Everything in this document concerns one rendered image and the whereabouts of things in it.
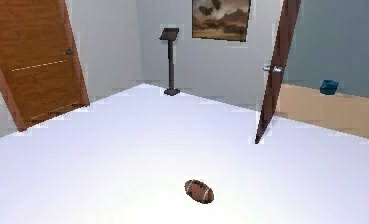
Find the framed brown landscape picture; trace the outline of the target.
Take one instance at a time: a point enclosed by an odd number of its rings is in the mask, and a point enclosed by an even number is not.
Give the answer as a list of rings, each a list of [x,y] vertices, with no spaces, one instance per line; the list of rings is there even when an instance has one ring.
[[[251,0],[192,0],[192,37],[245,42]]]

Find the brown wooden room door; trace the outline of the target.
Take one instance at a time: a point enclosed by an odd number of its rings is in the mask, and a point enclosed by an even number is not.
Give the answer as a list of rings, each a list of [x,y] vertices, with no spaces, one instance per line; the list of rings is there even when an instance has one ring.
[[[20,131],[90,104],[66,0],[0,0],[0,92]]]

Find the reddish brown open door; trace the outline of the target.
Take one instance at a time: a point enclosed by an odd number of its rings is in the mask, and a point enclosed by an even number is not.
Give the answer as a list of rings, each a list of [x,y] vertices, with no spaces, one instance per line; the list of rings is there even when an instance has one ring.
[[[268,68],[269,74],[260,120],[256,132],[256,144],[260,142],[275,114],[300,5],[301,0],[284,0],[282,4],[273,55]]]

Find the blue bin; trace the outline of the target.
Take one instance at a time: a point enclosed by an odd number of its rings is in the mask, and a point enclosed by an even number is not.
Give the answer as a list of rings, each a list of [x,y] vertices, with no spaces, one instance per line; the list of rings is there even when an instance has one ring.
[[[323,95],[334,95],[339,83],[335,80],[323,80],[320,86],[320,93]]]

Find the brown oval football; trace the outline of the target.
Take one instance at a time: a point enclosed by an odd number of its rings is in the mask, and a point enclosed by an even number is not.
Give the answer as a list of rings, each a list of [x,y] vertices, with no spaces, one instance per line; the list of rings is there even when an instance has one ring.
[[[214,200],[213,190],[199,180],[188,180],[184,185],[185,193],[196,202],[209,204]]]

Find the dark pedestal stand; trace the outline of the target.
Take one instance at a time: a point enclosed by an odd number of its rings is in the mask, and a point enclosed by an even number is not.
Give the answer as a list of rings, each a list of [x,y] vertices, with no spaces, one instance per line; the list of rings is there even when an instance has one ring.
[[[160,40],[168,42],[168,88],[164,91],[165,95],[175,96],[180,90],[174,87],[174,61],[173,61],[173,42],[177,39],[178,28],[164,28]]]

